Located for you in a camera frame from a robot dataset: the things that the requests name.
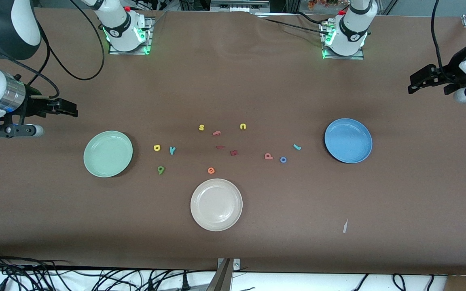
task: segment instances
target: cable connector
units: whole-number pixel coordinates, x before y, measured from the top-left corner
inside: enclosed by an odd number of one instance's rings
[[[181,291],[188,291],[192,289],[188,284],[188,278],[186,277],[186,271],[183,271],[183,286],[181,287]]]

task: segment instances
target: white plate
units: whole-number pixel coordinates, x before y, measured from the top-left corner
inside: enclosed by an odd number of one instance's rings
[[[205,230],[227,230],[240,218],[242,196],[233,183],[211,179],[200,184],[190,202],[192,216]]]

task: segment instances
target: plate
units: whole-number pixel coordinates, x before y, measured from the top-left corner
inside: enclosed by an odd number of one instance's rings
[[[85,168],[96,177],[121,173],[133,157],[131,140],[119,131],[104,131],[93,137],[84,151]]]
[[[337,160],[355,164],[370,155],[373,141],[370,131],[362,123],[350,118],[341,118],[327,127],[325,145]]]
[[[190,202],[192,216],[205,230],[227,230],[240,218],[242,196],[238,188],[224,179],[211,179],[200,184]]]

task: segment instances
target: brown table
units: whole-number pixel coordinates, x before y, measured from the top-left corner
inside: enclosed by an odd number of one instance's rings
[[[36,13],[68,68],[98,68],[98,43],[78,11]],[[252,271],[466,274],[466,105],[441,87],[407,94],[409,75],[435,63],[429,21],[377,17],[366,59],[340,61],[321,58],[314,33],[247,13],[167,13],[151,55],[107,55],[92,81],[50,61],[44,73],[80,116],[29,118],[42,138],[0,139],[0,253],[86,266],[211,269],[218,257],[239,257]],[[466,29],[458,18],[436,27],[447,62]],[[41,48],[27,63],[37,68],[43,56]],[[31,77],[6,61],[0,68]],[[370,130],[364,162],[326,151],[323,134],[337,118]],[[86,171],[83,151],[107,130],[127,134],[135,152],[123,174],[101,179]],[[225,232],[203,230],[189,210],[211,177],[244,199]]]

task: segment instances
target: white floor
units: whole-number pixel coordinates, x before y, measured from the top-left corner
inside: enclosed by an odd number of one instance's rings
[[[130,271],[124,271],[117,274],[114,278],[120,278]],[[141,271],[143,282],[146,282],[150,271]],[[83,271],[86,274],[100,274],[100,271]],[[214,272],[201,272],[188,274],[188,281],[191,286],[209,284]],[[238,272],[233,274],[232,291],[244,291],[254,287],[253,291],[352,291],[357,287],[359,281],[363,277],[362,274],[303,274],[303,273],[246,273]],[[5,278],[0,273],[0,283]],[[53,283],[57,291],[68,291],[61,283],[59,278],[52,277]],[[66,284],[72,291],[90,291],[97,281],[97,277],[81,276],[76,273],[66,273],[62,275]],[[429,282],[430,276],[421,275],[404,275],[407,290],[425,291]],[[128,282],[139,285],[141,278],[135,273],[130,277],[124,278]],[[445,285],[445,276],[436,276],[430,291],[442,291]],[[27,284],[26,279],[22,280],[23,284]],[[100,286],[98,290],[104,290],[113,282],[108,281]],[[182,277],[177,276],[164,281],[159,290],[180,288]],[[112,288],[113,291],[130,291],[129,286],[120,284]],[[392,275],[370,275],[364,282],[360,291],[398,291],[392,282]],[[19,291],[18,285],[15,282],[7,284],[6,291]]]

